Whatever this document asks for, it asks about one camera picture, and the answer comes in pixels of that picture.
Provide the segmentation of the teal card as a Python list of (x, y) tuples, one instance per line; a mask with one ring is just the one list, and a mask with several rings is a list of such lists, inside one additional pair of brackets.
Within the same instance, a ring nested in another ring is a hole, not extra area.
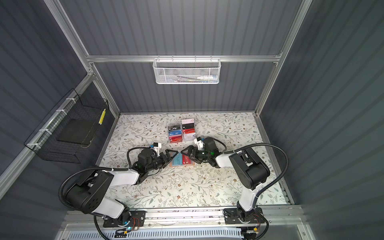
[(172, 166), (173, 167), (179, 167), (179, 166), (182, 166), (183, 163), (182, 163), (182, 155), (179, 153), (177, 154), (174, 158), (173, 158), (173, 161), (172, 161)]

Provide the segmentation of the pink leather card wallet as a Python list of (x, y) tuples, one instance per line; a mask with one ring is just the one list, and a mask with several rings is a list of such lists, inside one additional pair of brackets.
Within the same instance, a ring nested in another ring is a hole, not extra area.
[(175, 155), (170, 162), (170, 167), (187, 167), (187, 166), (194, 166), (195, 163), (185, 155), (178, 153)]

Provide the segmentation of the clear acrylic card display stand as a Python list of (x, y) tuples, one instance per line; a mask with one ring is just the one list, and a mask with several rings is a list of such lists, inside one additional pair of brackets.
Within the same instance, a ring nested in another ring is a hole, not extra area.
[(182, 120), (180, 121), (180, 122), (178, 122), (178, 123), (170, 123), (170, 124), (168, 124), (167, 126), (171, 126), (171, 125), (180, 125), (181, 126), (181, 131), (182, 131), (182, 135), (180, 135), (180, 136), (182, 136), (183, 137), (183, 127), (182, 127)]

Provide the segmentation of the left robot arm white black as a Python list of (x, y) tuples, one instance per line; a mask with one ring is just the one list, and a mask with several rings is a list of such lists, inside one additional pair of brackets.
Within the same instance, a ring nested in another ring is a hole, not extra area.
[(143, 183), (151, 171), (165, 168), (179, 153), (174, 150), (162, 153), (155, 144), (138, 149), (137, 161), (128, 162), (126, 168), (92, 167), (69, 176), (59, 187), (61, 203), (84, 214), (102, 217), (113, 226), (138, 225), (139, 219), (131, 214), (129, 207), (107, 197), (107, 191), (111, 187)]

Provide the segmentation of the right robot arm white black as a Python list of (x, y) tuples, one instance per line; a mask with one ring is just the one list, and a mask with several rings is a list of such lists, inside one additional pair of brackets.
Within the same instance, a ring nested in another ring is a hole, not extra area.
[(241, 223), (261, 221), (261, 214), (257, 213), (257, 200), (262, 190), (266, 189), (264, 183), (271, 172), (253, 147), (266, 144), (256, 143), (228, 152), (227, 146), (223, 142), (212, 137), (196, 138), (194, 142), (194, 145), (181, 151), (184, 157), (197, 164), (208, 163), (217, 169), (232, 168), (243, 185), (236, 212), (233, 213), (227, 209), (223, 210), (223, 215), (228, 220), (238, 218)]

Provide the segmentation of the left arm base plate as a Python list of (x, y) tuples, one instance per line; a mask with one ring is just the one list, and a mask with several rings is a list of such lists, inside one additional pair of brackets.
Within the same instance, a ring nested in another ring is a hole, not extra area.
[(146, 211), (123, 211), (123, 213), (116, 219), (105, 216), (103, 217), (104, 228), (128, 228), (128, 227), (142, 227), (146, 218)]

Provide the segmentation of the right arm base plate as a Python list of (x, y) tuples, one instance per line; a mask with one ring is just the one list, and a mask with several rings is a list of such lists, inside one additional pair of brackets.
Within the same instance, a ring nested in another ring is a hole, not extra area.
[(227, 225), (235, 224), (255, 224), (260, 225), (266, 221), (263, 219), (263, 211), (261, 208), (255, 208), (249, 212), (244, 212), (241, 208), (223, 209), (225, 223)]

